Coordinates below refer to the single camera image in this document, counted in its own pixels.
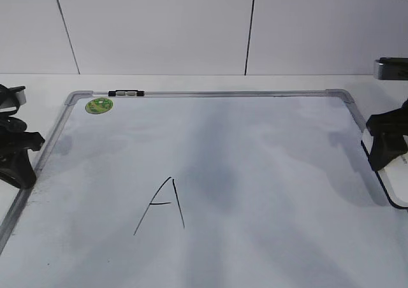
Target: black clamp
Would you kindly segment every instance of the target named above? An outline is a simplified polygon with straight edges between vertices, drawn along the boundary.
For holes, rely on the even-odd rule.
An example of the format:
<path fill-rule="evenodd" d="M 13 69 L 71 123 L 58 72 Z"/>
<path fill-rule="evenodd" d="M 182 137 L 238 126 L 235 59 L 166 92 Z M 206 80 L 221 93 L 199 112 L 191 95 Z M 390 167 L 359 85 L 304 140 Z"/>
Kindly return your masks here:
<path fill-rule="evenodd" d="M 20 101 L 16 93 L 25 87 L 6 88 L 0 84 L 0 106 L 11 102 L 14 110 L 0 112 L 0 179 L 19 189 L 34 186 L 37 178 L 28 158 L 27 150 L 39 151 L 44 138 L 39 132 L 25 132 L 27 124 L 15 117 Z"/>
<path fill-rule="evenodd" d="M 408 153 L 404 135 L 408 135 L 408 101 L 401 108 L 372 115 L 367 129 L 374 137 L 368 162 L 374 171 L 387 166 L 393 159 Z"/>

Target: black mechanical arm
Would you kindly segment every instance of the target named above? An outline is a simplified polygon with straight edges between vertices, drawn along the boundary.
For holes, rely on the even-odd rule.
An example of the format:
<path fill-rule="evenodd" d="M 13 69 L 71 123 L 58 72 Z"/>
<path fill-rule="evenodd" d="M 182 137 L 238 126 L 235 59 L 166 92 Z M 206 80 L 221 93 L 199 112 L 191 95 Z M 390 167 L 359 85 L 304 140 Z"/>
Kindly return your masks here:
<path fill-rule="evenodd" d="M 27 150 L 39 151 L 45 141 L 39 132 L 26 132 L 27 124 L 12 117 L 21 105 L 17 94 L 24 89 L 0 84 L 0 108 L 14 108 L 0 112 L 0 179 L 20 189 L 31 188 L 37 180 Z"/>

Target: table surface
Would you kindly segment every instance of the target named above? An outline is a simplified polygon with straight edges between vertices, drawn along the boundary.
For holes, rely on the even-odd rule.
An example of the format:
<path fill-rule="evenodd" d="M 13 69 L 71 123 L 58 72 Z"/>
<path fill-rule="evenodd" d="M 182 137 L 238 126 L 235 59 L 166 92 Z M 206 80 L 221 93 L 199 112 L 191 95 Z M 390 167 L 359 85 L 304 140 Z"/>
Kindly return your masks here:
<path fill-rule="evenodd" d="M 0 75 L 7 87 L 26 86 L 27 104 L 17 117 L 28 131 L 39 131 L 45 139 L 70 92 L 138 89 L 146 91 L 231 90 L 348 90 L 361 114 L 394 110 L 408 97 L 408 81 L 379 81 L 372 76 L 117 76 L 117 75 Z M 35 161 L 37 153 L 30 157 Z M 0 181 L 0 220 L 18 189 Z"/>

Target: black marker writing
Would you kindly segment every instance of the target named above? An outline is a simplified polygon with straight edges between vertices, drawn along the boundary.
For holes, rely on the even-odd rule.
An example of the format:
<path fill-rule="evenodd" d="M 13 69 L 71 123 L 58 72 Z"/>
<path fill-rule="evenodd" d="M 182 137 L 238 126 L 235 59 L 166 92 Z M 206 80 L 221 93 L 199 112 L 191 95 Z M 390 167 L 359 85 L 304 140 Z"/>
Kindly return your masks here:
<path fill-rule="evenodd" d="M 183 229 L 185 229 L 185 228 L 186 228 L 186 225 L 184 224 L 183 213 L 181 212 L 181 206 L 180 206 L 180 201 L 179 201 L 179 195 L 177 194 L 176 185 L 174 184 L 174 179 L 172 180 L 172 182 L 173 182 L 174 193 L 175 193 L 176 199 L 177 199 L 178 210 L 180 211 L 181 221 L 183 222 Z"/>
<path fill-rule="evenodd" d="M 143 213 L 143 216 L 141 217 L 141 219 L 140 219 L 140 221 L 139 221 L 139 224 L 138 224 L 138 226 L 137 226 L 136 229 L 135 229 L 135 232 L 133 233 L 133 236 L 136 235 L 136 232 L 138 231 L 138 229 L 139 229 L 139 227 L 140 227 L 140 224 L 142 224 L 143 218 L 146 216 L 146 213 L 147 213 L 147 211 L 149 210 L 149 207 L 150 207 L 150 205 L 152 204 L 154 198 L 157 196 L 157 194 L 159 193 L 159 191 L 163 188 L 163 186 L 165 185 L 165 183 L 167 183 L 167 181 L 168 181 L 169 179 L 171 179 L 171 176 L 169 176 L 169 177 L 167 178 L 167 180 L 165 180 L 165 181 L 163 182 L 163 184 L 161 184 L 161 186 L 159 187 L 159 189 L 158 189 L 158 190 L 156 191 L 156 193 L 154 194 L 153 198 L 150 200 L 149 205 L 147 205 L 146 210 L 145 210 L 145 212 Z"/>

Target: whiteboard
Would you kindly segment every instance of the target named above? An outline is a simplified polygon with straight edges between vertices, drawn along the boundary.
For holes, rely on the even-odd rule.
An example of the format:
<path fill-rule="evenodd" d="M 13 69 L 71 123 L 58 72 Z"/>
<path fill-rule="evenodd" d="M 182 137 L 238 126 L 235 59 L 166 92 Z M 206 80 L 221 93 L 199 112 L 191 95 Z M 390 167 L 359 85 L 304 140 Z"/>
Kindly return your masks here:
<path fill-rule="evenodd" d="M 0 287 L 406 285 L 407 212 L 343 100 L 165 96 L 67 106 Z"/>

